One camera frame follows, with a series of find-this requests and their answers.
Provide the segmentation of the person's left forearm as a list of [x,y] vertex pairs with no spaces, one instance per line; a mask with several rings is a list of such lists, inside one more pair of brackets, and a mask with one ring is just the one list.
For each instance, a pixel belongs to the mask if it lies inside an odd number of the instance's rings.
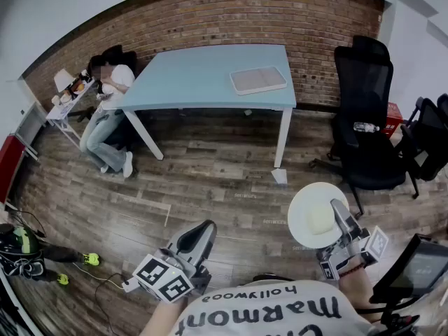
[[168,336],[187,305],[186,297],[173,303],[160,302],[139,336]]

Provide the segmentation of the person's black trousers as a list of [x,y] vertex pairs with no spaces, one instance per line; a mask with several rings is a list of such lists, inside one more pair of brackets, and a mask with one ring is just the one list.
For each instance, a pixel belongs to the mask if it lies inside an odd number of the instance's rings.
[[253,283],[280,283],[280,282],[292,282],[295,279],[279,276],[276,274],[264,273],[253,277]]

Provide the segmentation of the red cabinet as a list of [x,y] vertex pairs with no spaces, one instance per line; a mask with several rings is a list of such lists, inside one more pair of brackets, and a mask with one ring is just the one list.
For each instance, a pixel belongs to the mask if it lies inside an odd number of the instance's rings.
[[25,145],[14,134],[6,137],[0,150],[0,205],[3,207],[25,153]]

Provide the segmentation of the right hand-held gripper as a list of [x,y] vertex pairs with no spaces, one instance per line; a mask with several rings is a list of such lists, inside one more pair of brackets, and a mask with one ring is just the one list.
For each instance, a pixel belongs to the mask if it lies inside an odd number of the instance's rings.
[[317,251],[320,267],[327,281],[340,278],[339,271],[354,256],[360,256],[364,267],[378,263],[389,245],[388,236],[376,226],[373,232],[361,227],[339,199],[330,201],[342,236],[333,244]]

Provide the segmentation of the pale yellow food block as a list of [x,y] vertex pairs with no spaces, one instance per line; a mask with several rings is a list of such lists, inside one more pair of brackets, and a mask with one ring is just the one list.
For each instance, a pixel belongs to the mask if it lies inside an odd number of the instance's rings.
[[306,222],[312,235],[322,235],[333,229],[335,212],[329,202],[315,204],[306,212]]

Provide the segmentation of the round white plate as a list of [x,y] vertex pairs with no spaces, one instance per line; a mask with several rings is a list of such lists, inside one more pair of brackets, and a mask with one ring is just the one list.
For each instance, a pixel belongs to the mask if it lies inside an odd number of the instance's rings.
[[315,182],[303,187],[293,198],[288,209],[288,228],[293,238],[309,249],[322,249],[335,243],[341,236],[337,222],[333,229],[325,234],[312,235],[306,222],[306,212],[315,204],[339,199],[347,207],[349,205],[344,193],[335,185],[326,182]]

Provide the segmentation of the white rectangular tray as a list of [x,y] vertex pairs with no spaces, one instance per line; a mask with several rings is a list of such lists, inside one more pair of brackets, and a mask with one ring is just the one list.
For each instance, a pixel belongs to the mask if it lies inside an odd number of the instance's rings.
[[234,71],[230,73],[230,80],[235,92],[240,96],[280,90],[288,85],[275,66]]

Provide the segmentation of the person's white printed t-shirt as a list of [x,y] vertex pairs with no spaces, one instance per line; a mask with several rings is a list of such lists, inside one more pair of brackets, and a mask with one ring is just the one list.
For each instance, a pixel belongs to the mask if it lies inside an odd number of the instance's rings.
[[336,287],[302,280],[219,289],[191,302],[169,336],[374,336]]

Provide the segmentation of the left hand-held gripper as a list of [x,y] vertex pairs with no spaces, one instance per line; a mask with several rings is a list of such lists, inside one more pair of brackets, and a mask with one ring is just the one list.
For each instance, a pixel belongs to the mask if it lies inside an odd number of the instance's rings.
[[201,264],[209,257],[216,234],[217,226],[210,220],[179,230],[169,240],[167,248],[148,254],[137,266],[132,273],[132,290],[141,287],[166,303],[203,294],[211,275]]

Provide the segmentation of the white narrow side table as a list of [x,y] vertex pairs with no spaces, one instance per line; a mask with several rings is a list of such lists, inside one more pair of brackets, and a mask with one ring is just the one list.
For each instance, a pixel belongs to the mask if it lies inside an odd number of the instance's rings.
[[84,95],[87,94],[89,89],[94,85],[95,79],[92,79],[89,83],[83,82],[85,88],[83,91],[75,93],[76,98],[68,101],[59,106],[53,106],[51,111],[47,114],[46,120],[51,124],[55,125],[63,135],[70,140],[70,142],[79,148],[79,141],[81,140],[77,132],[70,126],[68,121],[68,114],[77,105],[77,103],[82,99]]

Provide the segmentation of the person's right forearm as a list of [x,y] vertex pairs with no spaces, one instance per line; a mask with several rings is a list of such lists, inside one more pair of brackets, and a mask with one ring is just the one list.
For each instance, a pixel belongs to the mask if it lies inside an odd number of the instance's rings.
[[339,289],[355,309],[371,309],[370,298],[373,296],[373,286],[363,265],[343,272],[339,277]]

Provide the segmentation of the white lamp shade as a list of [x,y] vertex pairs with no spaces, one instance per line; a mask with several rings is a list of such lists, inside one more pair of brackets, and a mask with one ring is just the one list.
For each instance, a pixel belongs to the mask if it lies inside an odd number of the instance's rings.
[[58,92],[67,89],[75,79],[66,69],[60,69],[53,78]]

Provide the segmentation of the light blue white-legged table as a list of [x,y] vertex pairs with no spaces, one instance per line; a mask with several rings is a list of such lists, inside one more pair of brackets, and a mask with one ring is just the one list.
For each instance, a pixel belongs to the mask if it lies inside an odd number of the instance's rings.
[[[275,68],[279,88],[241,94],[233,74]],[[283,45],[233,44],[186,48],[158,53],[123,97],[108,101],[105,110],[121,110],[157,160],[164,155],[137,116],[160,109],[267,109],[282,113],[274,167],[281,166],[293,109],[291,70]]]

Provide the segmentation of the red cardboard box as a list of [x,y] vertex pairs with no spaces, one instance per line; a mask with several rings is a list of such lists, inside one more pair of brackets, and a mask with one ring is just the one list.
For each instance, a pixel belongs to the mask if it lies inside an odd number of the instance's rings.
[[403,123],[403,117],[398,105],[392,102],[388,103],[386,125],[381,131],[388,138],[391,138],[397,128]]

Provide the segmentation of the black mesh office chair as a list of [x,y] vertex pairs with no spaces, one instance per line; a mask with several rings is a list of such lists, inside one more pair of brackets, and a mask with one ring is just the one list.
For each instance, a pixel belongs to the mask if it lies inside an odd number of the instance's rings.
[[[358,190],[392,190],[405,182],[407,167],[382,133],[393,77],[389,51],[375,38],[355,35],[351,46],[336,47],[334,59],[340,91],[331,121],[334,143],[329,161],[313,159],[309,165],[340,175],[356,200]],[[357,132],[356,122],[372,123],[379,131]]]
[[402,157],[410,175],[431,181],[448,164],[448,116],[423,97],[417,99],[413,114],[418,118],[401,127]]

